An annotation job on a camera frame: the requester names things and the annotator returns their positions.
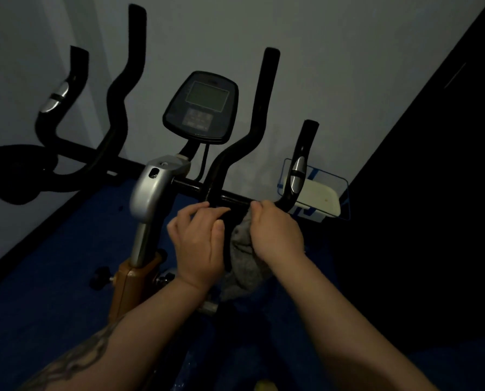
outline gray cloth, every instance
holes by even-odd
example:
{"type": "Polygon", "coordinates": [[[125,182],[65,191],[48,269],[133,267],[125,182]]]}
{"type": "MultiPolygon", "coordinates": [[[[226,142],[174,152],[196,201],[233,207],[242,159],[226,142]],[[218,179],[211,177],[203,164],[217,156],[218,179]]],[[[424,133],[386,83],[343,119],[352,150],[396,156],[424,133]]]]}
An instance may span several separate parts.
{"type": "Polygon", "coordinates": [[[268,265],[253,251],[250,226],[251,210],[232,232],[230,239],[232,271],[224,276],[222,282],[220,299],[223,302],[252,293],[272,275],[268,265]]]}

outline left hand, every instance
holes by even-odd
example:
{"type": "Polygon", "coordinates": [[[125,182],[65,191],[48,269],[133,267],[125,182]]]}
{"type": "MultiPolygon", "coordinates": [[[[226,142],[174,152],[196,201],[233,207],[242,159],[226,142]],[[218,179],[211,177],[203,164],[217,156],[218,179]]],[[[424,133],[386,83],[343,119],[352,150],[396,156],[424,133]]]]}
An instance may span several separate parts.
{"type": "Polygon", "coordinates": [[[218,218],[230,210],[209,205],[187,206],[167,226],[177,255],[177,277],[204,294],[224,272],[224,223],[218,218]]]}

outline tattooed arm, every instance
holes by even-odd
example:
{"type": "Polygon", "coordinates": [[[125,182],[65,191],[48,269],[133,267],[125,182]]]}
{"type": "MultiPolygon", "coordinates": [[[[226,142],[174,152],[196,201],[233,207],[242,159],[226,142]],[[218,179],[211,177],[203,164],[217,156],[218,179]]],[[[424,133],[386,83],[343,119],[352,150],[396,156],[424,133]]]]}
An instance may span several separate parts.
{"type": "Polygon", "coordinates": [[[177,254],[178,274],[172,282],[19,389],[136,389],[174,332],[200,306],[224,271],[224,224],[217,219],[228,209],[207,207],[207,202],[188,206],[168,224],[177,254]]]}

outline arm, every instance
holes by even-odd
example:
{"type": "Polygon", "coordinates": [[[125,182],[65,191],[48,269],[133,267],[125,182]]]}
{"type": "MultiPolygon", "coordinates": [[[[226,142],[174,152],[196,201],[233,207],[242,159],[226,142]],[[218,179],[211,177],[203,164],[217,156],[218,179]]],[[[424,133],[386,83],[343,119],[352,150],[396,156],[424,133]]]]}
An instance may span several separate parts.
{"type": "Polygon", "coordinates": [[[228,209],[207,206],[207,202],[188,206],[168,224],[177,254],[178,274],[172,282],[19,389],[136,389],[172,335],[201,305],[224,271],[224,224],[216,220],[228,209]]]}
{"type": "Polygon", "coordinates": [[[326,370],[342,390],[436,391],[304,255],[297,223],[252,203],[253,248],[290,294],[326,370]]]}

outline tattoo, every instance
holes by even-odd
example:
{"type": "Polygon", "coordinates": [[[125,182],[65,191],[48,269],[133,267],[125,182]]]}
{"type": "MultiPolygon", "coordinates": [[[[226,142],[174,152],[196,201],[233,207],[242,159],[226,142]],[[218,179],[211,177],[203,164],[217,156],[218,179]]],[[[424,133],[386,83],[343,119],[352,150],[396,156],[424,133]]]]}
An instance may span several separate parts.
{"type": "Polygon", "coordinates": [[[110,335],[114,333],[120,318],[98,333],[92,335],[85,342],[66,352],[57,360],[26,381],[19,391],[44,391],[50,383],[59,380],[70,380],[76,373],[84,371],[98,362],[109,346],[110,335]]]}

